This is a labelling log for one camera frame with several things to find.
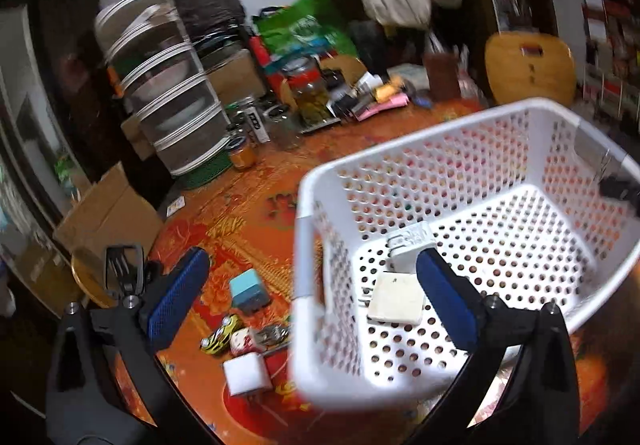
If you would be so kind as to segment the white perforated plastic basket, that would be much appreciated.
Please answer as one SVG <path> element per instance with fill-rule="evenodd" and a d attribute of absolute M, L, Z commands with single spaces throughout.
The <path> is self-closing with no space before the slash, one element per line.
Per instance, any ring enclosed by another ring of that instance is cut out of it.
<path fill-rule="evenodd" d="M 639 218 L 599 192 L 637 181 L 620 146 L 544 100 L 497 107 L 310 171 L 298 189 L 292 344 L 299 396 L 366 410 L 437 396 L 458 349 L 425 301 L 419 321 L 373 321 L 373 290 L 393 267 L 390 236 L 430 230 L 454 272 L 514 309 L 557 304 L 569 331 L 608 301 L 639 259 Z"/>

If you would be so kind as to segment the white plug charger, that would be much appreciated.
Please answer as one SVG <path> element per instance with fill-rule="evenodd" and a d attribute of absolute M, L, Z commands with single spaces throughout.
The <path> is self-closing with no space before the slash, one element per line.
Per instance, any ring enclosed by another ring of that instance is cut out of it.
<path fill-rule="evenodd" d="M 252 352 L 222 364 L 229 395 L 247 396 L 272 389 L 272 382 L 262 354 Z"/>

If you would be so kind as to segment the white charger cube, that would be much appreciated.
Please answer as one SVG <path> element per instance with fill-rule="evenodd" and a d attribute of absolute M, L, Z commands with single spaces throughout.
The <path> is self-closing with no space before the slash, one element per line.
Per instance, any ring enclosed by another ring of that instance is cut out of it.
<path fill-rule="evenodd" d="M 416 274 L 384 273 L 376 280 L 368 317 L 379 323 L 419 325 L 425 300 Z"/>

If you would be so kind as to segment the light blue charger cube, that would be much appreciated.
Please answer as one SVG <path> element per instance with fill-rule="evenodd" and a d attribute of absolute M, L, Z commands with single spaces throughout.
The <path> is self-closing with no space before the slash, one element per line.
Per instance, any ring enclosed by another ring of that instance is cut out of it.
<path fill-rule="evenodd" d="M 252 315 L 271 302 L 271 298 L 256 269 L 245 272 L 229 281 L 231 305 L 245 315 Z"/>

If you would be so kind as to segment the white black multiport charger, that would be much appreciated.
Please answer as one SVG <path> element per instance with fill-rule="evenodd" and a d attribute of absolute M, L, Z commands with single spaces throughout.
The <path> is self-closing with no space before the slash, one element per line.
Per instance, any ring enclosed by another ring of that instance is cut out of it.
<path fill-rule="evenodd" d="M 436 238 L 426 221 L 398 229 L 386 239 L 387 267 L 393 273 L 414 274 L 420 252 L 436 246 Z"/>

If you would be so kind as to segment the wooden chair left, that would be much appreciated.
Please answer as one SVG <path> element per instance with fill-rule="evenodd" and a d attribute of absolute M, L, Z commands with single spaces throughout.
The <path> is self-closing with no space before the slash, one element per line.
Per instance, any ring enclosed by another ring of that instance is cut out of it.
<path fill-rule="evenodd" d="M 102 261 L 93 252 L 86 248 L 76 249 L 70 267 L 77 286 L 92 302 L 102 309 L 116 305 L 116 300 L 104 288 Z"/>

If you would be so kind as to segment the wooden chair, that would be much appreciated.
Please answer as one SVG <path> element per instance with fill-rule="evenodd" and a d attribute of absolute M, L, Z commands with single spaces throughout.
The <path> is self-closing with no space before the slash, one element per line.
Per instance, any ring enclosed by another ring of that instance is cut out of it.
<path fill-rule="evenodd" d="M 116 305 L 116 300 L 104 288 L 102 261 L 93 252 L 86 248 L 76 249 L 70 267 L 77 286 L 92 302 L 102 309 Z"/>
<path fill-rule="evenodd" d="M 485 66 L 499 105 L 527 98 L 548 98 L 565 107 L 574 102 L 574 57 L 558 37 L 525 31 L 492 35 L 485 46 Z"/>

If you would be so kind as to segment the yellow toy car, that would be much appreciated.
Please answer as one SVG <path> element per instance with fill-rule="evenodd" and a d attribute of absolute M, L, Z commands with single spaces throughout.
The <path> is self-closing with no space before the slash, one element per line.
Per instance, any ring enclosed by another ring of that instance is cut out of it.
<path fill-rule="evenodd" d="M 242 319 L 236 314 L 224 315 L 218 327 L 201 340 L 200 351 L 207 355 L 219 355 L 228 349 L 232 335 L 244 326 Z"/>

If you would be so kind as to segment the black phone stand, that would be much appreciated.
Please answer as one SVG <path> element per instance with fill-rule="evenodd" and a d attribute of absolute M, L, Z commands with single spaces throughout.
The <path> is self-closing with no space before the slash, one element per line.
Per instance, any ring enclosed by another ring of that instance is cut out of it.
<path fill-rule="evenodd" d="M 141 245 L 107 246 L 103 251 L 103 285 L 111 298 L 142 295 L 163 272 L 158 261 L 148 260 Z"/>

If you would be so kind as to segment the wooden chair right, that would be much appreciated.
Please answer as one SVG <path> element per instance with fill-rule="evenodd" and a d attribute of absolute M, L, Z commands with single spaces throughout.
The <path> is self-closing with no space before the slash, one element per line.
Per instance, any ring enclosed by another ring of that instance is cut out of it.
<path fill-rule="evenodd" d="M 527 98 L 548 98 L 565 107 L 574 102 L 574 57 L 558 37 L 525 31 L 492 35 L 485 46 L 485 66 L 499 105 Z"/>

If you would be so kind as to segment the cardboard box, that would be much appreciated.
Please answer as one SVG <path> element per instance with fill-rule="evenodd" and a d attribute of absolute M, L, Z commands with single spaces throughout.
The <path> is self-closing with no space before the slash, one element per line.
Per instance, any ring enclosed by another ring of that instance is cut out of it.
<path fill-rule="evenodd" d="M 164 222 L 131 187 L 121 164 L 88 188 L 53 232 L 69 253 L 87 250 L 103 257 L 106 247 L 140 245 L 147 255 Z"/>

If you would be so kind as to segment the brown ceramic mug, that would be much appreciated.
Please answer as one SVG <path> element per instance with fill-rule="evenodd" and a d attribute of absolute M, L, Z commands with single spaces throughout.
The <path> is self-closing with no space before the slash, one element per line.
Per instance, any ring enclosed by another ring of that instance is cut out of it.
<path fill-rule="evenodd" d="M 426 53 L 423 56 L 431 97 L 435 101 L 461 98 L 458 81 L 458 61 L 449 53 Z"/>

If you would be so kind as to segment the orange jam jar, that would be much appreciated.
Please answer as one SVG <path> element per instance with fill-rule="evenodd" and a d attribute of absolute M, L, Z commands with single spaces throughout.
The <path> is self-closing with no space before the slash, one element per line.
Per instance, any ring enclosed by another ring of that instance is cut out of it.
<path fill-rule="evenodd" d="M 246 135 L 232 136 L 226 148 L 232 166 L 236 170 L 243 171 L 256 164 L 257 157 L 254 147 Z"/>

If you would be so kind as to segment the red lid pickle jar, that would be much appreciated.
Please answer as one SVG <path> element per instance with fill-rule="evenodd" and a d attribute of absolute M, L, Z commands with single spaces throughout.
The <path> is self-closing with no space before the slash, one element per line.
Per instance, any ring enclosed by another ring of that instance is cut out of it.
<path fill-rule="evenodd" d="M 324 124 L 334 118 L 328 108 L 330 95 L 326 90 L 317 62 L 309 56 L 289 61 L 282 69 L 305 127 Z"/>

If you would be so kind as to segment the green shopping bag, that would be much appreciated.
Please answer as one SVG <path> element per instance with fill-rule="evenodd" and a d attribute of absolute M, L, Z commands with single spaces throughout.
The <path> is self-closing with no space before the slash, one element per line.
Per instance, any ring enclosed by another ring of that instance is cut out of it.
<path fill-rule="evenodd" d="M 271 55 L 285 57 L 296 51 L 335 52 L 358 56 L 346 24 L 332 0 L 297 0 L 253 23 Z"/>

